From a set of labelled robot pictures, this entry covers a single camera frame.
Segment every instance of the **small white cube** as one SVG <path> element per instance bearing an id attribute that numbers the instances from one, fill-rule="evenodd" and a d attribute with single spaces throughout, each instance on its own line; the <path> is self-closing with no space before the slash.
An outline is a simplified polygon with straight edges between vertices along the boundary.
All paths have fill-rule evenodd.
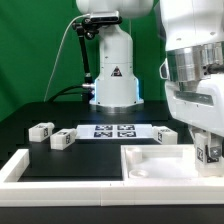
<path id="1" fill-rule="evenodd" d="M 77 130 L 74 128 L 60 130 L 59 132 L 53 134 L 50 138 L 51 149 L 65 149 L 66 147 L 75 142 L 76 135 Z"/>
<path id="2" fill-rule="evenodd" d="M 162 145 L 176 145 L 178 133 L 165 126 L 154 126 L 153 138 Z"/>
<path id="3" fill-rule="evenodd" d="M 52 135 L 53 123 L 40 123 L 29 129 L 29 140 L 31 142 L 42 142 Z"/>

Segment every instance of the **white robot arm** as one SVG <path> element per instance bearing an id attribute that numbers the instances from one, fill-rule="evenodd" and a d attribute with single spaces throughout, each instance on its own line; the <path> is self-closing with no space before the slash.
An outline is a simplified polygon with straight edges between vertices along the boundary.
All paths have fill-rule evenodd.
<path id="1" fill-rule="evenodd" d="M 167 58 L 161 66 L 172 116 L 189 124 L 202 175 L 223 174 L 224 2 L 160 0 Z"/>
<path id="2" fill-rule="evenodd" d="M 144 16 L 152 8 L 153 0 L 77 0 L 83 14 L 97 19 L 117 11 L 123 18 Z M 129 34 L 118 25 L 102 26 L 100 36 L 100 74 L 95 80 L 93 109 L 105 112 L 126 112 L 138 109 L 138 80 L 133 74 L 133 43 Z"/>

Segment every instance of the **black table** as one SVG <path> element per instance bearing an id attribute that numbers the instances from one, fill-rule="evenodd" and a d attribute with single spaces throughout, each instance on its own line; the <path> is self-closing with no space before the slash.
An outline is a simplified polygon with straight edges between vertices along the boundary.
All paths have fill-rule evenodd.
<path id="1" fill-rule="evenodd" d="M 142 111 L 117 115 L 93 112 L 82 102 L 30 103 L 0 123 L 0 168 L 18 148 L 30 149 L 31 164 L 20 181 L 122 180 L 120 145 L 156 144 L 152 139 L 79 140 L 63 152 L 52 151 L 49 139 L 28 141 L 28 129 L 40 122 L 53 122 L 55 131 L 80 124 L 167 126 L 179 133 L 178 143 L 192 143 L 187 126 L 171 118 L 166 102 L 146 102 Z M 189 224 L 223 223 L 223 218 L 223 205 L 0 208 L 0 223 Z"/>

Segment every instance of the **green backdrop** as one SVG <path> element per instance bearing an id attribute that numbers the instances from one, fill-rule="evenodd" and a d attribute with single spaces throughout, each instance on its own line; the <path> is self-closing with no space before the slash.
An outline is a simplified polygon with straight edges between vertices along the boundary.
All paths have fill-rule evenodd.
<path id="1" fill-rule="evenodd" d="M 75 0 L 0 1 L 0 120 L 20 106 L 43 101 L 61 38 L 69 22 L 80 15 Z M 131 21 L 134 74 L 145 100 L 164 100 L 159 66 L 164 43 L 157 37 L 154 12 Z M 129 31 L 129 21 L 122 28 Z M 98 40 L 87 42 L 90 67 L 99 73 Z M 83 67 L 76 33 L 70 30 L 59 60 L 49 97 L 83 82 Z M 80 96 L 58 100 L 81 100 Z"/>

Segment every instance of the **white platform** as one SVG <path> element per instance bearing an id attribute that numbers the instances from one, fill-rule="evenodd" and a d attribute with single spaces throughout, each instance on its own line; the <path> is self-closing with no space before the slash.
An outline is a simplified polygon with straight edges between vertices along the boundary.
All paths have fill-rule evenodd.
<path id="1" fill-rule="evenodd" d="M 130 164 L 127 151 L 133 147 L 121 147 L 124 180 L 105 182 L 16 182 L 29 161 L 28 150 L 18 150 L 0 171 L 0 206 L 224 203 L 224 177 L 198 175 L 193 145 L 136 146 L 142 150 L 142 161 Z M 145 170 L 148 176 L 130 178 L 133 169 Z M 19 170 L 16 179 L 6 177 L 13 176 L 10 170 Z"/>

